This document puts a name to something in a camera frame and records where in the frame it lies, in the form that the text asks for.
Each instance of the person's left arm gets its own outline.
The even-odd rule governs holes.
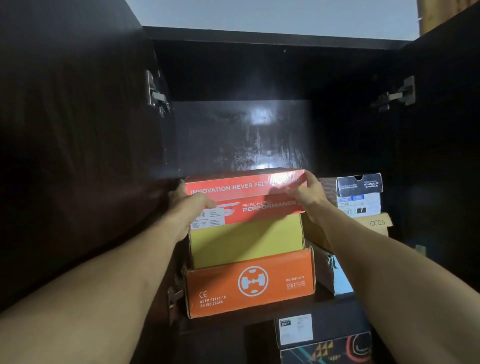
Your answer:
[[[0,363],[128,363],[175,244],[205,208],[186,196],[125,244],[58,277],[0,315]]]

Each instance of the person's right arm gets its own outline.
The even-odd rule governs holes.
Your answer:
[[[291,189],[320,225],[356,296],[398,364],[478,363],[480,294],[410,247],[348,217],[308,172]]]

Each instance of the person's right hand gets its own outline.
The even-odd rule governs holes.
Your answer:
[[[287,194],[295,198],[302,208],[307,212],[311,221],[319,224],[318,210],[319,207],[333,206],[325,195],[324,188],[318,179],[309,170],[307,174],[307,186],[299,186],[287,189]]]

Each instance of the person's left hand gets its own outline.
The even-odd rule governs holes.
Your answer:
[[[212,201],[203,193],[197,192],[191,196],[187,195],[187,185],[184,180],[175,191],[168,193],[170,199],[169,213],[174,217],[175,223],[179,224],[178,240],[183,240],[188,234],[190,224],[200,216],[204,208],[216,207],[216,202]]]

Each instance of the hand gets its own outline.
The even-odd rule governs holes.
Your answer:
[[[183,240],[188,234],[190,224],[200,216],[204,208],[216,207],[216,202],[209,199],[203,193],[187,195],[187,185],[184,180],[175,191],[168,193],[170,199],[169,214],[173,216],[173,221],[178,224],[179,235],[177,241]]]
[[[311,221],[320,225],[317,208],[322,206],[330,208],[333,205],[327,200],[324,188],[314,174],[309,170],[305,173],[307,174],[307,186],[288,188],[287,194],[297,200]]]

